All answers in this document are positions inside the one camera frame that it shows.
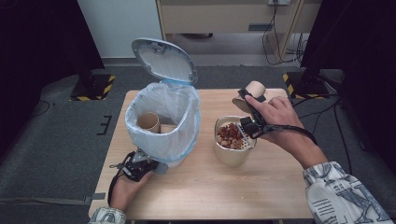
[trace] forearm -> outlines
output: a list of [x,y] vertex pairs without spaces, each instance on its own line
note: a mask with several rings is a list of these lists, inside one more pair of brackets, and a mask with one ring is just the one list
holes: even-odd
[[337,162],[315,165],[303,175],[317,223],[393,223],[370,191]]

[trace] plastic bag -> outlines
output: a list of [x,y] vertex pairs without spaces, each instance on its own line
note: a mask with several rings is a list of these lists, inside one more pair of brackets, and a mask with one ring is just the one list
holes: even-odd
[[[132,141],[159,162],[183,160],[193,149],[200,126],[200,99],[191,85],[151,83],[133,99],[125,113],[125,123]],[[152,133],[137,126],[137,119],[154,112],[160,123],[173,122],[170,133]]]

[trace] patterned sleeve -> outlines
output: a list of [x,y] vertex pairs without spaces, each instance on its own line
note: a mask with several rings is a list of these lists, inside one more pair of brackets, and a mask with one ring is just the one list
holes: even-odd
[[124,224],[125,215],[119,209],[100,207],[93,213],[89,224]]
[[370,191],[337,162],[303,171],[306,199],[317,223],[393,223]]

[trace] cabinet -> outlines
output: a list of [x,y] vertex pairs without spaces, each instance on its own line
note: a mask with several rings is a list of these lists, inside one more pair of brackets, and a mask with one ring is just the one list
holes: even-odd
[[[266,0],[158,0],[158,3],[164,34],[257,32],[249,31],[249,25],[265,26],[275,12]],[[277,40],[275,32],[268,32],[275,56],[283,57],[291,34],[310,32],[320,3],[320,0],[290,0],[288,6],[277,7]],[[276,51],[277,43],[280,54]]]

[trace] wrist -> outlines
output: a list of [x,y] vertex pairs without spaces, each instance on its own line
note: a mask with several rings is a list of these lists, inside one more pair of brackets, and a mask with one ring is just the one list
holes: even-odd
[[303,166],[304,169],[323,162],[328,162],[320,147],[316,145],[298,147],[291,155]]

